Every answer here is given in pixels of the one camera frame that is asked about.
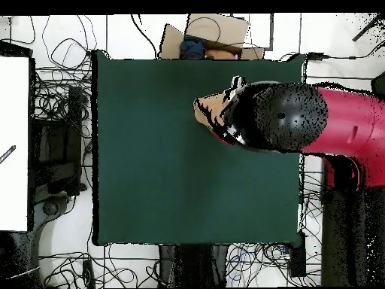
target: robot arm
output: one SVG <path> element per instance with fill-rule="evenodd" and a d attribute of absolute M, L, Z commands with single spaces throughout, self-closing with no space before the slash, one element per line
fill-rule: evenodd
<path fill-rule="evenodd" d="M 197 119 L 204 116 L 203 124 L 227 144 L 342 155 L 352 160 L 357 185 L 385 186 L 385 102 L 369 92 L 238 79 L 220 95 L 195 100 L 194 107 Z"/>

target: red robot arm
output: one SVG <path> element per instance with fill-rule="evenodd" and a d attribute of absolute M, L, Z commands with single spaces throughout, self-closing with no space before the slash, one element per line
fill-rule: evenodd
<path fill-rule="evenodd" d="M 357 184 L 385 187 L 385 102 L 369 92 L 337 84 L 248 84 L 223 116 L 242 146 L 331 161 L 342 155 L 352 160 Z"/>

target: blue object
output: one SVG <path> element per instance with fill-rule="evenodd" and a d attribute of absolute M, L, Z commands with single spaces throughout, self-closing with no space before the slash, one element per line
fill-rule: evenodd
<path fill-rule="evenodd" d="M 183 41 L 180 43 L 180 58 L 181 59 L 204 59 L 205 46 L 201 41 Z"/>

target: white floor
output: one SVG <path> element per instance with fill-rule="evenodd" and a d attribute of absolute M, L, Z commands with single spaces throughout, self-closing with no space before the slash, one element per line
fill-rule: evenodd
<path fill-rule="evenodd" d="M 114 59 L 152 59 L 153 49 L 145 38 L 138 32 L 131 21 L 129 15 L 108 16 L 88 16 L 92 21 L 95 38 L 92 35 L 91 23 L 85 16 L 80 16 L 88 39 L 89 48 L 98 48 L 106 50 L 111 58 Z M 357 42 L 352 42 L 359 30 L 373 17 L 368 14 L 274 14 L 274 49 L 272 52 L 265 53 L 265 59 L 280 59 L 285 53 L 310 51 L 324 52 L 330 56 L 364 56 L 372 48 L 385 39 L 385 32 L 379 28 L 373 28 L 363 35 Z M 36 58 L 36 67 L 53 66 L 47 55 L 47 50 L 52 53 L 60 41 L 65 38 L 74 38 L 82 45 L 85 44 L 85 34 L 77 16 L 51 16 L 32 17 L 36 39 L 33 44 L 21 44 L 33 49 L 34 58 Z M 268 46 L 268 15 L 251 14 L 250 21 L 253 24 L 252 41 L 263 47 Z M 159 49 L 164 25 L 170 23 L 179 30 L 184 30 L 186 26 L 186 15 L 141 15 L 141 28 L 144 33 Z M 10 24 L 7 19 L 0 17 L 0 39 L 9 38 Z M 30 42 L 33 39 L 32 24 L 29 17 L 13 17 L 11 23 L 12 39 Z M 54 54 L 55 60 L 62 61 L 69 44 L 63 44 Z M 83 59 L 84 52 L 76 46 L 68 51 L 65 58 L 66 65 L 76 65 Z M 345 85 L 346 87 L 370 90 L 370 79 L 378 76 L 385 71 L 385 47 L 382 47 L 371 56 L 357 60 L 323 60 L 322 62 L 309 62 L 308 64 L 308 83 L 322 81 L 334 81 Z M 51 77 L 51 74 L 41 72 L 42 77 Z M 355 79 L 335 79 L 333 77 L 346 77 Z M 92 162 L 92 158 L 86 159 L 86 165 Z M 307 157 L 305 171 L 319 172 L 321 162 L 314 157 Z M 308 189 L 317 189 L 318 186 L 314 178 L 320 180 L 320 174 L 308 174 Z M 87 184 L 85 176 L 82 175 L 82 182 Z M 310 207 L 319 207 L 318 202 L 312 202 Z M 56 221 L 50 222 L 44 228 L 40 242 L 40 255 L 51 256 L 54 254 L 69 254 L 71 252 L 87 252 L 87 239 L 89 237 L 92 220 L 92 196 L 91 190 L 82 193 L 76 201 L 74 210 L 62 216 Z M 322 215 L 317 218 L 308 217 L 307 228 L 321 239 L 320 225 Z M 313 236 L 307 237 L 308 251 L 308 271 L 320 269 L 320 242 Z M 89 244 L 89 252 L 96 258 L 101 258 L 103 263 L 103 247 L 96 247 Z M 129 268 L 142 281 L 147 277 L 146 266 L 153 266 L 155 259 L 159 257 L 158 248 L 155 245 L 112 245 L 111 257 L 116 268 Z M 129 260 L 135 258 L 144 258 L 148 260 Z M 46 258 L 41 260 L 41 276 L 45 278 L 53 269 L 63 262 L 63 259 Z M 107 259 L 106 266 L 112 268 L 111 261 Z M 81 263 L 75 263 L 75 269 L 81 273 Z M 94 265 L 95 276 L 102 275 L 102 268 Z M 277 287 L 286 286 L 286 279 L 275 267 L 266 265 L 254 265 L 241 274 L 241 268 L 235 270 L 228 280 L 228 286 L 243 287 L 249 278 L 257 275 L 256 280 L 250 283 L 250 286 L 258 287 Z M 124 281 L 131 281 L 132 274 L 123 272 L 120 277 Z M 106 281 L 111 279 L 111 275 L 106 275 Z M 320 283 L 319 276 L 313 276 L 316 283 Z M 56 276 L 51 284 L 61 284 L 63 279 Z M 135 280 L 127 287 L 134 287 Z M 146 281 L 142 287 L 155 287 L 153 280 Z M 122 287 L 117 280 L 113 280 L 105 287 Z"/>

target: power adapter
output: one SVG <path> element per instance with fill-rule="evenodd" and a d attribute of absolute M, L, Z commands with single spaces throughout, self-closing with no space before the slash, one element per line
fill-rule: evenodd
<path fill-rule="evenodd" d="M 306 277 L 306 246 L 305 233 L 300 231 L 301 244 L 290 249 L 290 261 L 288 262 L 290 277 Z"/>

